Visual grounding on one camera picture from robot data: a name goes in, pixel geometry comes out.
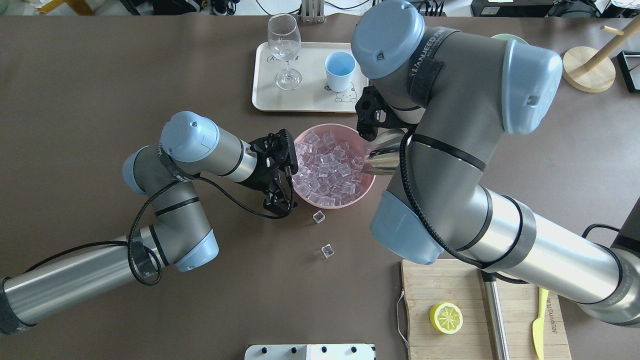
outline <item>blue cup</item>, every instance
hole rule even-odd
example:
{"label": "blue cup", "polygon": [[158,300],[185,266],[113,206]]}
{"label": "blue cup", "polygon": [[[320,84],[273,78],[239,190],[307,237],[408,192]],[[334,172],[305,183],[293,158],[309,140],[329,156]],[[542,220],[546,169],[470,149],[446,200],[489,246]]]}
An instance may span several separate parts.
{"label": "blue cup", "polygon": [[356,60],[349,53],[336,51],[326,57],[324,69],[331,90],[343,92],[349,88],[353,71],[356,69]]}

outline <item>tray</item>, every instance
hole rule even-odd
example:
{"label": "tray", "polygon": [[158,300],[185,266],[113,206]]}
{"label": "tray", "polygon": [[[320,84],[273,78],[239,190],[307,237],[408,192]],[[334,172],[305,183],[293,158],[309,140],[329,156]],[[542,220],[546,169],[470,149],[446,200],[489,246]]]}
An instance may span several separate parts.
{"label": "tray", "polygon": [[303,42],[300,53],[290,61],[291,67],[302,74],[302,84],[292,91],[276,85],[276,74],[285,68],[284,61],[276,59],[264,42],[255,52],[252,103],[262,111],[322,111],[354,113],[362,88],[369,80],[356,69],[351,80],[353,87],[336,93],[325,88],[324,59],[334,51],[351,54],[351,45],[337,42]]}
{"label": "tray", "polygon": [[[409,360],[493,360],[490,328],[484,306],[482,279],[477,268],[457,259],[438,259],[432,265],[402,262],[404,297],[409,328]],[[538,360],[531,322],[538,315],[538,288],[532,284],[498,282],[507,344],[511,359]],[[462,310],[463,325],[453,335],[436,331],[429,310],[449,301]],[[571,360],[558,296],[549,293],[545,316],[545,359]]]}

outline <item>wooden pole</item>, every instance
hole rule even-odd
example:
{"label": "wooden pole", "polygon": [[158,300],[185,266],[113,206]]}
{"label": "wooden pole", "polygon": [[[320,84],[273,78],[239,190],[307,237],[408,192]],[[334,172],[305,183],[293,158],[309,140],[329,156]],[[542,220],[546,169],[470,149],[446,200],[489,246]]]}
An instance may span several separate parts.
{"label": "wooden pole", "polygon": [[598,65],[604,58],[608,57],[614,50],[616,50],[623,42],[627,41],[627,39],[640,31],[640,17],[636,17],[632,22],[629,22],[622,32],[624,35],[616,35],[611,39],[607,45],[597,52],[589,61],[584,64],[584,68],[589,71],[592,70],[596,65]]}

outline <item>lemon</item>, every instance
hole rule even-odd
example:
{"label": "lemon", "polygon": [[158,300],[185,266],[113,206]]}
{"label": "lemon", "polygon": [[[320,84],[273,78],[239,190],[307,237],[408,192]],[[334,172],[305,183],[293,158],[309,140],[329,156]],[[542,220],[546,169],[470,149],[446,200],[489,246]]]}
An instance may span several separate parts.
{"label": "lemon", "polygon": [[455,334],[462,328],[462,311],[450,302],[439,302],[429,310],[429,320],[437,331]]}

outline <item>wooden cutting board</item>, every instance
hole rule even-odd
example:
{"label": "wooden cutting board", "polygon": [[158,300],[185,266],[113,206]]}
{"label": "wooden cutting board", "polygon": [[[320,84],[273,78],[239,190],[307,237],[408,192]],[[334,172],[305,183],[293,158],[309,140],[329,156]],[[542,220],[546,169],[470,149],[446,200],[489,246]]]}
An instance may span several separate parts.
{"label": "wooden cutting board", "polygon": [[[409,360],[490,360],[490,315],[484,302],[484,285],[477,268],[456,259],[439,259],[432,265],[402,262],[408,312]],[[531,322],[538,315],[538,287],[498,281],[502,315],[512,360],[535,360]],[[429,309],[452,302],[462,311],[463,326],[453,335],[438,332],[429,322]],[[556,294],[549,293],[545,313],[545,359],[570,360],[569,344]]]}

